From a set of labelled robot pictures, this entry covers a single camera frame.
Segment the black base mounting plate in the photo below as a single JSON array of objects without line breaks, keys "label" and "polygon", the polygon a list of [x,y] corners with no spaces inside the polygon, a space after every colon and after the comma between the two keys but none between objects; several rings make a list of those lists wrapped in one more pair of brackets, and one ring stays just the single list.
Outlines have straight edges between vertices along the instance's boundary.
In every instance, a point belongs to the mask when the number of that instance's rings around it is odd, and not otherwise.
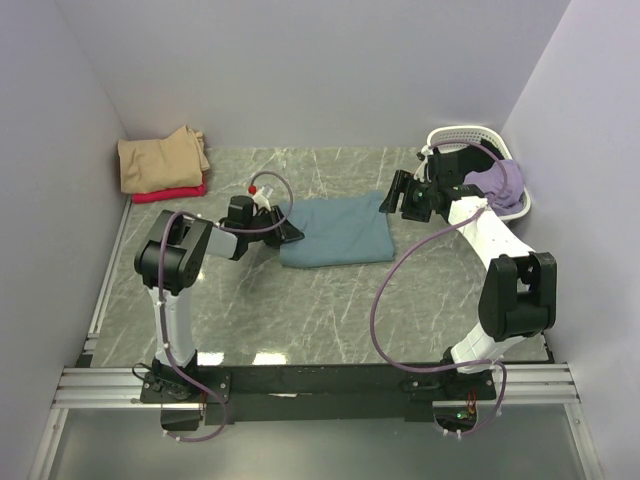
[{"label": "black base mounting plate", "polygon": [[492,401],[490,371],[414,374],[389,364],[198,366],[208,387],[178,399],[151,389],[143,379],[140,401],[162,409],[161,424],[190,431],[259,421],[403,419],[431,422],[437,402]]}]

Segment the folded pink t shirt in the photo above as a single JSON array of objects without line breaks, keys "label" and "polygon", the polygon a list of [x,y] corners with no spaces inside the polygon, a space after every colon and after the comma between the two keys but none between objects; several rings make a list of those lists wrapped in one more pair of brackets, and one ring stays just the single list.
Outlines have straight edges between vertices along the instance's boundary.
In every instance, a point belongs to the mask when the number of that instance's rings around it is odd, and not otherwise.
[{"label": "folded pink t shirt", "polygon": [[207,187],[202,183],[193,187],[177,187],[149,193],[135,193],[132,195],[132,202],[134,204],[148,204],[173,199],[202,197],[206,192]]}]

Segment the aluminium rail frame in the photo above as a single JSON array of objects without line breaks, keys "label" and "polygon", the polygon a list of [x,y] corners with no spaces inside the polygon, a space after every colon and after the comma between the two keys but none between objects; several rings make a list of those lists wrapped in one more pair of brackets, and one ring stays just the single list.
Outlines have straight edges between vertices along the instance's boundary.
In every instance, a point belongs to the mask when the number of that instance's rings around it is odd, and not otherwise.
[{"label": "aluminium rail frame", "polygon": [[173,398],[136,367],[153,355],[151,306],[139,276],[113,267],[101,300],[116,307],[91,332],[97,352],[114,359],[64,370],[31,477],[49,475],[73,409],[159,411],[165,429],[175,431],[252,421],[427,421],[443,406],[488,413],[497,405],[578,401],[568,367],[536,358],[543,349],[536,338],[517,359],[457,371],[451,347],[476,324],[483,262],[439,218],[391,222],[398,248],[440,235],[400,270],[386,262],[290,269],[259,243],[238,261],[203,256],[181,298],[191,306],[185,326],[210,399]]}]

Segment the folded beige t shirt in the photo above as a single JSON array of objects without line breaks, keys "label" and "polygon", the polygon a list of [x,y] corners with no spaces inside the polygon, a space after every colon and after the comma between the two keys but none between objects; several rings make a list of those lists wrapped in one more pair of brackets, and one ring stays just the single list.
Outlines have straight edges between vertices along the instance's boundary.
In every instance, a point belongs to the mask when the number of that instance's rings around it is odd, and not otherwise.
[{"label": "folded beige t shirt", "polygon": [[117,152],[125,194],[198,187],[210,169],[204,134],[186,125],[164,139],[119,140]]}]

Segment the blue t shirt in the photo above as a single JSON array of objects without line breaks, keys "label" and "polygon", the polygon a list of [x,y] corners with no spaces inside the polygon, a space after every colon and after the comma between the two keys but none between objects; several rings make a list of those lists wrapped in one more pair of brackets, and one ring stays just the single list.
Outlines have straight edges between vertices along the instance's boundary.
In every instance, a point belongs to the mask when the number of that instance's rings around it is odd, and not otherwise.
[{"label": "blue t shirt", "polygon": [[297,200],[288,221],[304,238],[280,247],[280,263],[318,268],[388,262],[395,245],[380,191],[355,197]]}]

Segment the white plastic laundry basket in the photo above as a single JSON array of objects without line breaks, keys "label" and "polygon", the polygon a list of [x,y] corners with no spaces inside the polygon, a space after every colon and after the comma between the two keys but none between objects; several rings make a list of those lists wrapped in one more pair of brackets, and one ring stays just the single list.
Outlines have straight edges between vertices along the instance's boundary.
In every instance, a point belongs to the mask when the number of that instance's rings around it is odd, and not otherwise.
[{"label": "white plastic laundry basket", "polygon": [[[512,157],[503,138],[494,130],[480,125],[456,125],[436,128],[427,135],[426,144],[422,148],[422,153],[425,153],[434,144],[443,142],[445,142],[445,145],[440,148],[440,151],[445,153],[460,150],[466,147],[467,142],[480,143],[482,140],[489,141],[500,151],[503,157]],[[505,223],[509,223],[523,218],[529,213],[532,201],[527,188],[524,188],[523,194],[520,197],[520,205],[521,208],[518,212],[502,215],[501,219]]]}]

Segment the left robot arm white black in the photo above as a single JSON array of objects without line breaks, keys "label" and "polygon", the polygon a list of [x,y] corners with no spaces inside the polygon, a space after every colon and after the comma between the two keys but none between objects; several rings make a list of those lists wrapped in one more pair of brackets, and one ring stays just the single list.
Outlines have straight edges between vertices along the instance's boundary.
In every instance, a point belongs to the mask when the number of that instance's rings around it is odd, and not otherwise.
[{"label": "left robot arm white black", "polygon": [[156,352],[145,383],[179,402],[199,392],[191,293],[207,255],[238,261],[254,242],[279,248],[304,238],[279,206],[258,194],[233,196],[218,223],[162,211],[134,259],[153,301],[156,327]]}]

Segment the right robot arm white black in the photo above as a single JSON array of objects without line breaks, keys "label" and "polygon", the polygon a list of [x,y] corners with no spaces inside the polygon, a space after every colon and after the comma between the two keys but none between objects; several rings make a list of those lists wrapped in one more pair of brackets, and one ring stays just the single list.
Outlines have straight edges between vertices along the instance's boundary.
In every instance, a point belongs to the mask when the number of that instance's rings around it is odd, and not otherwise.
[{"label": "right robot arm white black", "polygon": [[493,209],[494,196],[465,181],[458,152],[437,146],[418,155],[415,172],[395,172],[380,212],[427,222],[432,214],[447,223],[445,233],[460,233],[486,270],[474,328],[443,364],[413,367],[380,356],[388,364],[414,374],[439,374],[444,395],[460,399],[474,386],[473,374],[502,368],[502,355],[526,338],[551,328],[556,320],[557,263],[518,239]]}]

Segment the black t shirt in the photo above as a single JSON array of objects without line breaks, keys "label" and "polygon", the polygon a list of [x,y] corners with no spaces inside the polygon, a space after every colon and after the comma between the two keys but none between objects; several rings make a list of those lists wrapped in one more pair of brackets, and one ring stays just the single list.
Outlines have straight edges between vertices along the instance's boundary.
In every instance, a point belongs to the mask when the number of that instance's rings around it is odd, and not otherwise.
[{"label": "black t shirt", "polygon": [[482,139],[480,145],[483,149],[474,146],[466,146],[455,151],[458,158],[459,171],[468,175],[469,173],[483,173],[490,170],[495,162],[493,157],[504,160],[502,152],[490,141]]}]

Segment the purple t shirt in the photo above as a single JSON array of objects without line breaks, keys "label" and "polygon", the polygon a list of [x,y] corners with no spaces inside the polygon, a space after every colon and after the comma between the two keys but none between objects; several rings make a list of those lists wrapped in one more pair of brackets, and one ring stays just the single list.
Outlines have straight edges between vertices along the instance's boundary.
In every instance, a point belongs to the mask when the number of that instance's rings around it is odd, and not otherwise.
[{"label": "purple t shirt", "polygon": [[524,194],[524,178],[514,160],[502,160],[501,164],[507,173],[506,188],[501,194],[499,192],[503,186],[504,176],[496,164],[483,172],[470,172],[465,176],[464,183],[476,185],[487,198],[492,199],[492,208],[497,215],[517,214],[523,209],[521,197]]}]

